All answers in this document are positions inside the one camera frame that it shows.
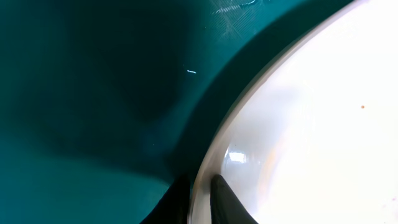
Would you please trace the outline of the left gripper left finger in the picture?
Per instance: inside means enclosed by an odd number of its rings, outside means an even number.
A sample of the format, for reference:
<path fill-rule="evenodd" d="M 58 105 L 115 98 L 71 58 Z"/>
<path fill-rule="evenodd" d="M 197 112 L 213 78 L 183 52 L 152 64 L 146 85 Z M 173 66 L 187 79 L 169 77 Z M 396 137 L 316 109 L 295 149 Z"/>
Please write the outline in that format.
<path fill-rule="evenodd" d="M 140 224 L 187 224 L 189 203 L 190 180 L 183 175 L 173 182 Z"/>

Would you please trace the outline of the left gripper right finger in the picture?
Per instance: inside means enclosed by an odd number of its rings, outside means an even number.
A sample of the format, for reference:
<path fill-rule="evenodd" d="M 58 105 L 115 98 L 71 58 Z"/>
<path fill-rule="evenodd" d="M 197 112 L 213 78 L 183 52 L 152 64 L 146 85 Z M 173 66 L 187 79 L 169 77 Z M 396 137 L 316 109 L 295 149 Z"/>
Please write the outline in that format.
<path fill-rule="evenodd" d="M 210 207 L 212 224 L 257 224 L 219 174 L 211 178 Z"/>

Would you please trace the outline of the white plate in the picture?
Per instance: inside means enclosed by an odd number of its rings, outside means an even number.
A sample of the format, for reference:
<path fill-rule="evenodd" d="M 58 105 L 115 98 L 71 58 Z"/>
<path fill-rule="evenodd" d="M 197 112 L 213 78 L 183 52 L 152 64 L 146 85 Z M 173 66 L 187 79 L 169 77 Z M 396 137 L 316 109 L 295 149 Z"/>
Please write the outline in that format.
<path fill-rule="evenodd" d="M 397 1 L 354 1 L 302 37 L 232 107 L 198 171 L 258 223 L 397 222 Z"/>

